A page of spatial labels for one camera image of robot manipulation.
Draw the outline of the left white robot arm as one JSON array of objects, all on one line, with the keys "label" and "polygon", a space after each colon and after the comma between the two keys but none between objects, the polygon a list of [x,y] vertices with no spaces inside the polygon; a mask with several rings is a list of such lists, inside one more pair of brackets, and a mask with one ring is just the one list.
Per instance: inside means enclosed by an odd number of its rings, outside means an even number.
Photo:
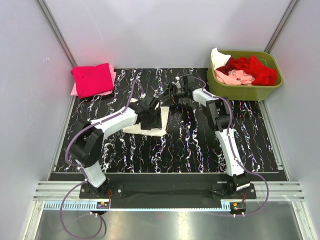
[{"label": "left white robot arm", "polygon": [[120,110],[93,121],[79,121],[76,133],[65,153],[65,160],[75,159],[85,180],[91,185],[90,192],[97,198],[108,193],[107,178],[103,173],[99,159],[104,140],[122,129],[140,125],[143,130],[161,127],[161,102],[149,95],[135,102],[128,102]]}]

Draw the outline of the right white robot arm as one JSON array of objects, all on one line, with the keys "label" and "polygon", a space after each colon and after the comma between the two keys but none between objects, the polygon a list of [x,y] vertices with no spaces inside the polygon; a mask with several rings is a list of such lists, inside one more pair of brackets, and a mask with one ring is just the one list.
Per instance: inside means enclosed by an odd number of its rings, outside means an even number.
[{"label": "right white robot arm", "polygon": [[176,105],[180,99],[188,98],[205,107],[208,125],[219,140],[225,159],[226,190],[230,197],[236,199],[243,195],[245,189],[250,186],[250,180],[235,140],[233,111],[226,97],[210,93],[205,86],[201,87],[198,83],[202,81],[192,74],[177,76],[162,94],[162,105],[171,107]]}]

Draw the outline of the cream white t shirt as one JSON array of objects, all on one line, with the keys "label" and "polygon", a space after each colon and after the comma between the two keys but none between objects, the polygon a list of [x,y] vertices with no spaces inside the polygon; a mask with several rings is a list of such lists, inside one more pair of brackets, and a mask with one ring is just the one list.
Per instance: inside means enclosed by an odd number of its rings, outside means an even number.
[{"label": "cream white t shirt", "polygon": [[161,106],[161,129],[152,129],[152,130],[142,130],[140,124],[136,124],[138,120],[138,115],[133,109],[130,108],[130,104],[127,109],[120,115],[124,119],[124,128],[122,131],[129,134],[137,134],[143,136],[152,136],[152,137],[162,137],[166,134],[166,126],[168,122],[169,108],[166,106]]}]

